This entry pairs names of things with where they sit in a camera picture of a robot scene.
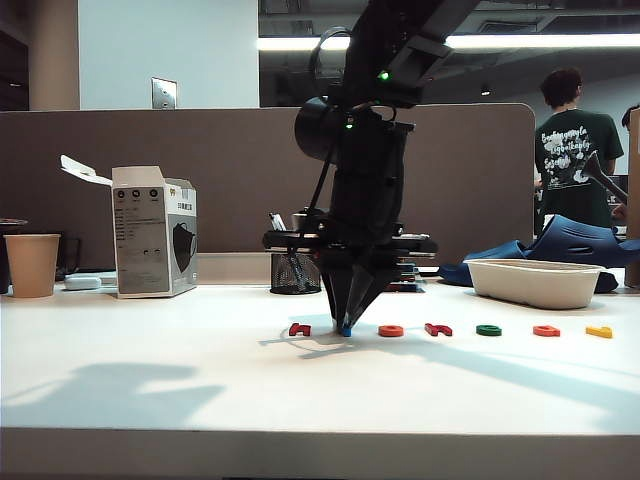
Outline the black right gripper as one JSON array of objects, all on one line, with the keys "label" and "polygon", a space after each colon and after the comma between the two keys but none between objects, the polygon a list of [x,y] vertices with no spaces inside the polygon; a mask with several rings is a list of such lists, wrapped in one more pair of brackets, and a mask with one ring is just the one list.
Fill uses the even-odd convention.
[{"label": "black right gripper", "polygon": [[[324,212],[311,204],[296,232],[266,232],[264,247],[372,248],[398,256],[434,257],[437,243],[426,234],[403,234],[398,221],[404,150],[413,130],[413,124],[386,120],[373,110],[301,110],[294,127],[300,149],[322,160],[324,169],[335,166],[330,205]],[[391,281],[390,264],[356,263],[352,269],[324,258],[319,270],[336,330],[351,330]]]}]

